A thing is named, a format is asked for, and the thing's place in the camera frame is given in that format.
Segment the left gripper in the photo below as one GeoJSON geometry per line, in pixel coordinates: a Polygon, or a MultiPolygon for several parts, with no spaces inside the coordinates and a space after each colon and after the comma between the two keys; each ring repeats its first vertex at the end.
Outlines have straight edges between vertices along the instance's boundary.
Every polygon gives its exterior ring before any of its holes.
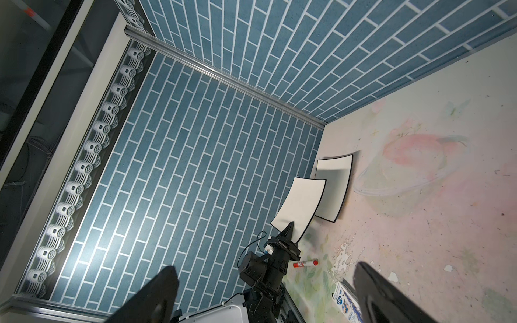
{"type": "Polygon", "coordinates": [[[268,239],[265,245],[265,251],[274,257],[286,256],[289,261],[298,262],[301,257],[301,251],[298,244],[293,243],[292,236],[294,233],[294,222],[289,222],[277,238],[268,239]]]}

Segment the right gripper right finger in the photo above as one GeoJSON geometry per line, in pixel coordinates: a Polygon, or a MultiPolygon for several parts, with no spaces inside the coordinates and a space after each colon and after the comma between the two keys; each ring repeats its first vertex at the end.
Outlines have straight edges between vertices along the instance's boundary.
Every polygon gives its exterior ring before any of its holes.
{"type": "Polygon", "coordinates": [[[355,267],[354,287],[364,322],[436,323],[366,262],[355,267]]]}

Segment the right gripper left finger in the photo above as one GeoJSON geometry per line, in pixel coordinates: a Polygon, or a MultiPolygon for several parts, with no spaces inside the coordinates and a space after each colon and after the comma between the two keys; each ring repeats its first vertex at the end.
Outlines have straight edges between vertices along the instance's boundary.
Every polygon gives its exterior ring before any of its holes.
{"type": "Polygon", "coordinates": [[[169,322],[179,290],[173,266],[166,266],[105,323],[169,322]]]}

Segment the white square plate black rim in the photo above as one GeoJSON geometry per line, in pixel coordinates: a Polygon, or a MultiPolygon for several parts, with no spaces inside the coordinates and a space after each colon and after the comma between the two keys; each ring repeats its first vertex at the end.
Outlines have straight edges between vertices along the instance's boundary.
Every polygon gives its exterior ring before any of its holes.
{"type": "Polygon", "coordinates": [[[317,161],[315,179],[326,180],[326,183],[316,217],[336,222],[347,195],[353,161],[353,154],[317,161]]]}

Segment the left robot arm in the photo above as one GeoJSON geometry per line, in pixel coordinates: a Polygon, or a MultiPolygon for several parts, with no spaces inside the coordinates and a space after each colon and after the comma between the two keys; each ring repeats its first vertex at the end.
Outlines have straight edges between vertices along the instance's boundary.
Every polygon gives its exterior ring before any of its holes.
{"type": "Polygon", "coordinates": [[[291,261],[300,260],[298,245],[292,242],[294,222],[268,239],[271,253],[258,257],[248,252],[238,268],[250,287],[216,306],[191,314],[177,310],[172,322],[276,322],[285,298],[282,280],[291,261]]]}

